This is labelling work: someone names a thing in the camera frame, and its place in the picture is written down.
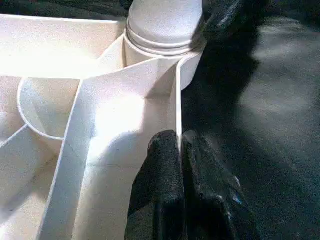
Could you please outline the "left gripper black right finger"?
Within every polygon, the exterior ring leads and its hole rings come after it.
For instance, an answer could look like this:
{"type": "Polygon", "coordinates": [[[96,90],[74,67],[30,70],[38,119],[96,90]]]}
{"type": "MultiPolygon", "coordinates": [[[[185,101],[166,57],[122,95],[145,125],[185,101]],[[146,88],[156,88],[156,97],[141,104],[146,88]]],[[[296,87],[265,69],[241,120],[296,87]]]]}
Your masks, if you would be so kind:
{"type": "Polygon", "coordinates": [[[260,239],[238,179],[195,130],[182,136],[182,163],[190,240],[260,239]]]}

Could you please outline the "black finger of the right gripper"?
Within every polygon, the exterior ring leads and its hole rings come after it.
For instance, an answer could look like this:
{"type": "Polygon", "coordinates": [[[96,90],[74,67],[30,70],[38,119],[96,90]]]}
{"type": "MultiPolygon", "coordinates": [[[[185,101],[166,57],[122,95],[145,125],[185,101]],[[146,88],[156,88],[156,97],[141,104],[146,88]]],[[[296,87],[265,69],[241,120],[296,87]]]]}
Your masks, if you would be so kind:
{"type": "Polygon", "coordinates": [[[261,0],[203,0],[206,52],[252,52],[258,39],[261,0]]]}

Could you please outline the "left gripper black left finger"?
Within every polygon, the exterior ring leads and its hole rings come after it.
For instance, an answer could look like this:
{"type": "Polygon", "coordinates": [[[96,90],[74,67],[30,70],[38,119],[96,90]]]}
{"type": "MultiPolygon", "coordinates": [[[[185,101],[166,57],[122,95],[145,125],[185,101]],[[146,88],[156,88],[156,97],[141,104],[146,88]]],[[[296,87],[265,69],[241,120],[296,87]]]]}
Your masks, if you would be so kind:
{"type": "Polygon", "coordinates": [[[126,240],[182,240],[185,193],[177,135],[165,130],[152,137],[131,189],[126,240]]]}

